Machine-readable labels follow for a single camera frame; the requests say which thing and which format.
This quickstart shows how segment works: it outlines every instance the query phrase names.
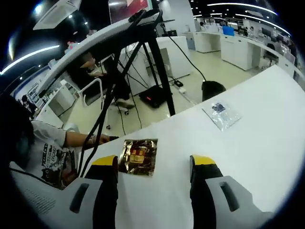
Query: plastic bag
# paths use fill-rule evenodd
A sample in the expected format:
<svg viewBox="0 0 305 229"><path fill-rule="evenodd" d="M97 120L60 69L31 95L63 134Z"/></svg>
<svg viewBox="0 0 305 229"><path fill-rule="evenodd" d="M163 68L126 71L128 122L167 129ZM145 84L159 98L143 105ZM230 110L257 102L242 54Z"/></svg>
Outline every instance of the plastic bag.
<svg viewBox="0 0 305 229"><path fill-rule="evenodd" d="M241 119L241 116L235 110L223 102L207 104L202 109L221 131L228 129Z"/></svg>

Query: gold foil package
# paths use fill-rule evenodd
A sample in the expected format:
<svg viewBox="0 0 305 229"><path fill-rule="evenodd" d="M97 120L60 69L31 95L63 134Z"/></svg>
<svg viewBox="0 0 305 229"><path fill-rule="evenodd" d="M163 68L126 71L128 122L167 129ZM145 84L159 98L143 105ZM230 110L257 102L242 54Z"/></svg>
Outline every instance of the gold foil package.
<svg viewBox="0 0 305 229"><path fill-rule="evenodd" d="M119 171L134 175L152 176L158 139L125 140L119 161Z"/></svg>

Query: graphic print t-shirt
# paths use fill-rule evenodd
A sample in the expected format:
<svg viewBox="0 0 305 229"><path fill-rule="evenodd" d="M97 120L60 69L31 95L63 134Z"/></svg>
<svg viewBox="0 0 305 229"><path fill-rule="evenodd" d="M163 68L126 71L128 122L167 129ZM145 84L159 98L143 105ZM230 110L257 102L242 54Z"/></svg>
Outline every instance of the graphic print t-shirt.
<svg viewBox="0 0 305 229"><path fill-rule="evenodd" d="M34 144L26 172L64 189L77 177L74 149L63 148L66 132L41 121L32 121Z"/></svg>

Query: monitor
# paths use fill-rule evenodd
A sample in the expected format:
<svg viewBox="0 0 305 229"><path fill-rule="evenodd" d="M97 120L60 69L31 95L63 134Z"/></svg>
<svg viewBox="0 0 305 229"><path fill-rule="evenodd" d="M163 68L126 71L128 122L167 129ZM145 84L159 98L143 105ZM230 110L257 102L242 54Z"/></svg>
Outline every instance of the monitor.
<svg viewBox="0 0 305 229"><path fill-rule="evenodd" d="M272 32L270 30L265 29L265 28L262 28L262 34L264 34L268 37L272 37Z"/></svg>
<svg viewBox="0 0 305 229"><path fill-rule="evenodd" d="M151 0L109 0L111 24L129 18L140 10L152 9Z"/></svg>

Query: white desk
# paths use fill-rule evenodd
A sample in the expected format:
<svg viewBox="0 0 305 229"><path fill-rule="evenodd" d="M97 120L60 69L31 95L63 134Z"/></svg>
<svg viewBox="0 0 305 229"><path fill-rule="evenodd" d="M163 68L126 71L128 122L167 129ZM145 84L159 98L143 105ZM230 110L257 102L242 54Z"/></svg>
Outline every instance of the white desk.
<svg viewBox="0 0 305 229"><path fill-rule="evenodd" d="M186 38L184 36L182 37L172 37L172 39L180 46L180 48L184 51L184 53L190 57L190 51L187 47L187 42ZM159 45L159 48L161 50L162 58L164 61L164 64L166 65L167 68L167 74L168 76L172 76L175 79L181 78L183 76L189 75L192 72L192 66L191 64L187 61L186 57L183 55L183 53L178 49L178 47L168 38L168 37L158 37L157 42ZM129 45L127 47L127 53L128 56L131 56L131 53L133 52L135 46L137 43ZM146 43L146 47L148 50L148 53L151 53L149 45ZM145 80L145 82L148 84L149 87L155 85L155 81L153 79L153 76L150 75L147 72L147 60L146 60L146 55L144 55L144 48L141 47L140 52L138 53L138 56L136 59L133 61L134 67L137 69L141 77ZM126 57L125 54L125 49L122 50L121 56L120 56L120 61L122 64L125 66L128 57ZM130 67L129 74L146 85L143 80L140 78L138 73L135 71L133 66ZM138 82L136 82L133 79L130 79L130 84L132 88L132 93L133 94L138 94L140 92L143 92L146 90L145 87L140 85Z"/></svg>
<svg viewBox="0 0 305 229"><path fill-rule="evenodd" d="M254 39L246 38L244 36L227 36L220 33L212 33L212 32L188 32L187 37L199 39L202 36L202 41L197 41L196 51L199 52L212 52L217 51L219 48L212 49L211 40L209 37L214 37L215 42L217 43L218 39L220 39L221 44L221 55L224 61L227 61L231 64L236 65L237 67L247 71L254 67L257 67L261 58L261 49L271 52L279 58L278 66L284 69L291 77L294 76L294 73L297 72L303 81L305 81L305 76L301 73L301 71L295 67L294 62L291 62L291 56L289 56L289 60L276 52L273 49L268 48L263 42L256 41Z"/></svg>
<svg viewBox="0 0 305 229"><path fill-rule="evenodd" d="M253 39L248 39L242 36L226 36L221 35L221 50L222 58L242 69L249 70L257 67L261 58L260 49L271 52L279 58L278 66L284 69L291 77L294 76L295 71L305 79L301 71L295 67L294 63L286 59L273 49L267 47L263 42Z"/></svg>
<svg viewBox="0 0 305 229"><path fill-rule="evenodd" d="M125 139L159 139L152 177L119 173L116 228L192 229L191 154L214 159L260 210L275 212L283 204L304 159L305 93L275 65L204 103L220 100L242 116L224 132L199 104L98 148L90 164L120 156Z"/></svg>
<svg viewBox="0 0 305 229"><path fill-rule="evenodd" d="M64 81L63 85L50 95L48 101L42 107L35 120L43 121L57 128L62 127L63 122L59 119L58 115L68 110L75 101L75 98L69 92L66 83L67 82Z"/></svg>
<svg viewBox="0 0 305 229"><path fill-rule="evenodd" d="M194 42L195 50L198 52L220 51L220 33L213 32L185 32L188 42Z"/></svg>

